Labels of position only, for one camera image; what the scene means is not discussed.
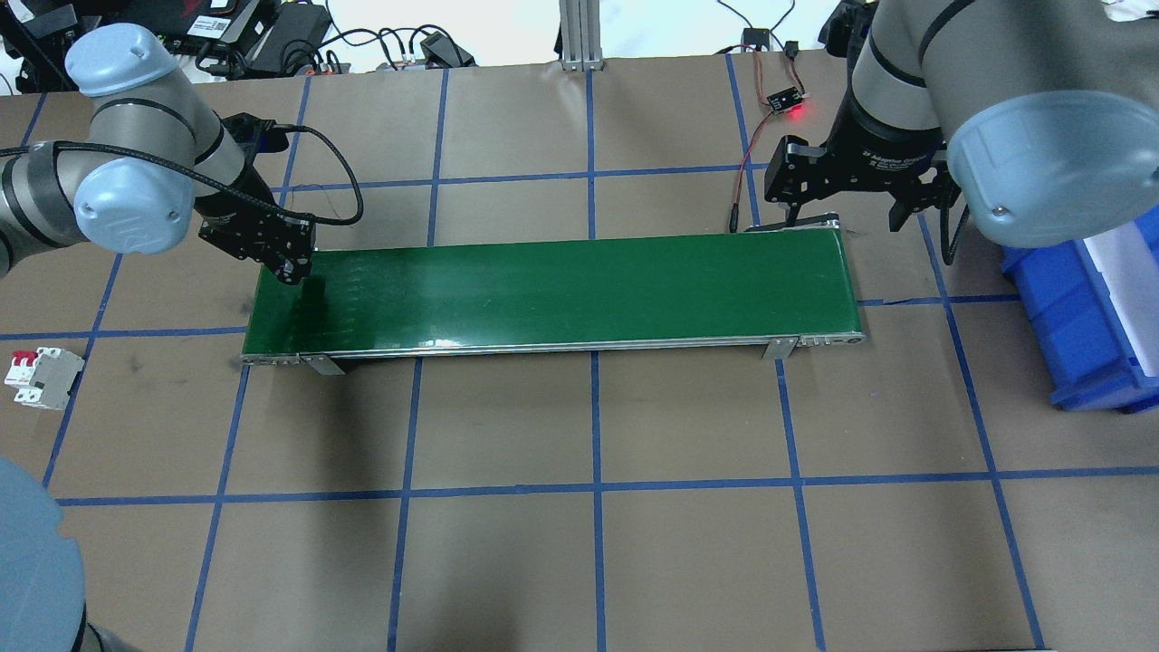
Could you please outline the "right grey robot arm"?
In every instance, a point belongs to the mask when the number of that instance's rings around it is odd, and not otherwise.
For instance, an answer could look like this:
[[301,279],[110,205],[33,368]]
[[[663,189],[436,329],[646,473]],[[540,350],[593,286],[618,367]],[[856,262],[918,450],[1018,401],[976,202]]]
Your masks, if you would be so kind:
[[998,246],[1089,239],[1156,208],[1154,16],[1101,1],[843,1],[848,86],[828,139],[779,141],[764,198],[887,193],[891,230],[963,197]]

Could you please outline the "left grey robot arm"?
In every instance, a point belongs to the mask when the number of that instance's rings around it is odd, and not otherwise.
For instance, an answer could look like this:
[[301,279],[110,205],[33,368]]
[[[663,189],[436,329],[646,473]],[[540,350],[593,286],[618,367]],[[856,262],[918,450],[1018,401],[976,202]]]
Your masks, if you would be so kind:
[[[3,151],[3,273],[28,257],[92,243],[161,254],[189,234],[277,281],[311,270],[313,217],[280,208],[253,164],[286,148],[290,125],[223,119],[144,25],[101,25],[65,57],[92,98],[88,138]],[[3,459],[3,650],[123,651],[87,618],[75,540],[41,479]]]

